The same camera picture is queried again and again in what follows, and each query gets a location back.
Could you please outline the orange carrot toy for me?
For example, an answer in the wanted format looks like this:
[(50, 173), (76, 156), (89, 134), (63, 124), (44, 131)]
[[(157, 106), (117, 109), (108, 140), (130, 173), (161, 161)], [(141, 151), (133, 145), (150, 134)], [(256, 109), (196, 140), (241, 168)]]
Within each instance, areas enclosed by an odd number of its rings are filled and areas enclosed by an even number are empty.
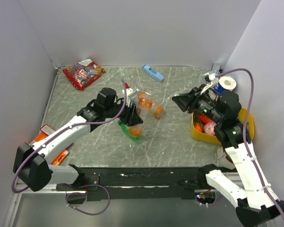
[(193, 121), (195, 128), (202, 133), (204, 133), (204, 126), (207, 123), (212, 122), (210, 118), (206, 117), (203, 114), (198, 114), (198, 113), (194, 114)]

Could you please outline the yellow plastic basket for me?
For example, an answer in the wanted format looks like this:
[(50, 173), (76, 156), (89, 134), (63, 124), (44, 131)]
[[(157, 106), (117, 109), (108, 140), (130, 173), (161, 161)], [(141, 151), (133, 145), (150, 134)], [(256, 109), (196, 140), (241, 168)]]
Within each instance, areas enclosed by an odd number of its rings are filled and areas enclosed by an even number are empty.
[[(246, 113), (247, 113), (247, 109), (245, 108), (242, 108), (239, 112), (238, 118), (242, 123), (244, 123)], [(199, 140), (199, 141), (203, 141), (203, 142), (207, 142), (211, 144), (221, 145), (221, 143), (218, 141), (218, 139), (215, 136), (198, 131), (195, 128), (193, 117), (194, 115), (192, 115), (192, 120), (191, 120), (192, 138), (195, 140)], [(255, 126), (254, 126), (253, 116), (251, 113), (248, 114), (247, 130), (249, 131), (250, 138), (253, 139), (255, 136)]]

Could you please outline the orange utility knife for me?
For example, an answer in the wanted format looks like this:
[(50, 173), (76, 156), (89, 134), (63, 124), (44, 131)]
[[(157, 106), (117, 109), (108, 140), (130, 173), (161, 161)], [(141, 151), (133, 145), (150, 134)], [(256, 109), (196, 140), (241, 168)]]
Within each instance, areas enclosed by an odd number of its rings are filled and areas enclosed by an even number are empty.
[(67, 157), (69, 152), (67, 150), (63, 150), (52, 162), (52, 165), (59, 166), (61, 162)]

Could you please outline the orange red battery pack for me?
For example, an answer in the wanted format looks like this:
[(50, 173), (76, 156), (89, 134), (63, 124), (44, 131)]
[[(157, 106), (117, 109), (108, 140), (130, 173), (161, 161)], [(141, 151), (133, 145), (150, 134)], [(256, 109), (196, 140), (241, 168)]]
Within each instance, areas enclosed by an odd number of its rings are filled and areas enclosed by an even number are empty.
[(55, 132), (55, 129), (49, 126), (48, 124), (43, 125), (40, 128), (39, 134), (29, 143), (29, 145), (33, 145), (35, 142), (39, 142), (49, 135), (53, 134)]

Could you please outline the green plastic bottle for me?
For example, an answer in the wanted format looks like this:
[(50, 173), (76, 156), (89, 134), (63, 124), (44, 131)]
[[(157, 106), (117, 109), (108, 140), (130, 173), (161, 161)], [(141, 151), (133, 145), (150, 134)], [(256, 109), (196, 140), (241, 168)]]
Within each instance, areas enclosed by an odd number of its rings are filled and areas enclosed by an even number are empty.
[(118, 125), (121, 127), (123, 133), (133, 141), (139, 141), (142, 137), (141, 136), (134, 136), (129, 133), (129, 127), (125, 125), (121, 120), (118, 120)]

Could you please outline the pink onion toy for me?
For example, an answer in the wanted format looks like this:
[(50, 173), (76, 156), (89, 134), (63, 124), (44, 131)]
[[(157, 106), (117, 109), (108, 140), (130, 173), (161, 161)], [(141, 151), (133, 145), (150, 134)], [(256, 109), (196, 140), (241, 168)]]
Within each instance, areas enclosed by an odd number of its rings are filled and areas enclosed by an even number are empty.
[(216, 126), (215, 122), (208, 122), (204, 125), (204, 132), (208, 135), (215, 136), (214, 127)]

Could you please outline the toilet paper roll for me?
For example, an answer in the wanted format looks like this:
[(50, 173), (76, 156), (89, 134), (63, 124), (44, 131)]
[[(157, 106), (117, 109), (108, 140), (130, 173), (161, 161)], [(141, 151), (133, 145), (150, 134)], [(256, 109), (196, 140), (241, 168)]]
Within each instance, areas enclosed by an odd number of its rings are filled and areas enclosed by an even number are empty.
[(234, 78), (230, 76), (222, 76), (219, 78), (217, 85), (214, 87), (215, 92), (220, 95), (222, 91), (232, 91), (236, 88), (237, 83)]

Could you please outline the orange tea bottle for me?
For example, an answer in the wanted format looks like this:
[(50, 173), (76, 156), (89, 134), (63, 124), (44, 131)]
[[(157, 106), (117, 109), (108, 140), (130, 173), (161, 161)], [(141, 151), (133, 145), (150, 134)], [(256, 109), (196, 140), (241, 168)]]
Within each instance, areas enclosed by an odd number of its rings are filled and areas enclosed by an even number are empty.
[(143, 120), (143, 123), (135, 126), (130, 126), (128, 129), (129, 134), (132, 136), (140, 137), (143, 134), (144, 126), (148, 120), (148, 116), (152, 108), (152, 99), (146, 92), (139, 92), (137, 98), (134, 100), (137, 107), (137, 113)]
[(152, 114), (156, 118), (161, 118), (163, 114), (165, 113), (164, 108), (159, 105), (156, 101), (152, 100), (152, 107), (151, 107)]

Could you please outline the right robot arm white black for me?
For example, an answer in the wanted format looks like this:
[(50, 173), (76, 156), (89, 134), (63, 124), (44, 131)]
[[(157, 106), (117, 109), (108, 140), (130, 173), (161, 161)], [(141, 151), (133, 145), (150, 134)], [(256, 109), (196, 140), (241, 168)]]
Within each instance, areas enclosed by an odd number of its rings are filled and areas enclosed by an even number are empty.
[(284, 216), (284, 201), (273, 192), (259, 166), (246, 125), (239, 120), (239, 96), (224, 90), (211, 99), (204, 86), (172, 97), (183, 112), (200, 112), (216, 123), (214, 133), (240, 176), (243, 187), (238, 187), (213, 164), (199, 168), (198, 185), (215, 188), (235, 208), (245, 227), (257, 227), (278, 216)]

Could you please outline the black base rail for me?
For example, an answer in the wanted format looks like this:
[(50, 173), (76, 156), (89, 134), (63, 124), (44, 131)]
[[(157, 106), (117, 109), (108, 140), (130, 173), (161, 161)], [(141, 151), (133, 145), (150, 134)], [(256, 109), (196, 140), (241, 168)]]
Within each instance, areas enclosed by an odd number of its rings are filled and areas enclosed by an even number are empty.
[(57, 191), (87, 193), (88, 201), (102, 199), (195, 199), (196, 190), (210, 189), (203, 167), (79, 167), (75, 183), (60, 183)]

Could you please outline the red candy bag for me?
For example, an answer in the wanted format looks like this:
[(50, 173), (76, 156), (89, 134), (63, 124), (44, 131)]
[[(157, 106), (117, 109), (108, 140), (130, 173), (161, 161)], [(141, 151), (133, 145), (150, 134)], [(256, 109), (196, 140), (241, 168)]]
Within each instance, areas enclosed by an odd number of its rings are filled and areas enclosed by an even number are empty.
[(82, 60), (62, 71), (77, 90), (84, 90), (105, 73), (105, 70), (91, 59)]

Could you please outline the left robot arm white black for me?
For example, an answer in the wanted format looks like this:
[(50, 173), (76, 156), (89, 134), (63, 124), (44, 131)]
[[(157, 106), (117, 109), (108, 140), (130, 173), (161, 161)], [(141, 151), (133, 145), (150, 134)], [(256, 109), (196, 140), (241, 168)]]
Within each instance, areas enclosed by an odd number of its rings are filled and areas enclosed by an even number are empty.
[(32, 145), (21, 144), (13, 166), (15, 175), (34, 192), (51, 183), (68, 184), (74, 190), (81, 189), (87, 182), (82, 168), (75, 165), (56, 166), (52, 165), (52, 161), (76, 140), (116, 118), (126, 126), (142, 124), (143, 120), (132, 102), (137, 91), (126, 88), (123, 93), (123, 98), (117, 98), (114, 89), (105, 87), (96, 99), (81, 108), (67, 124), (53, 134)]

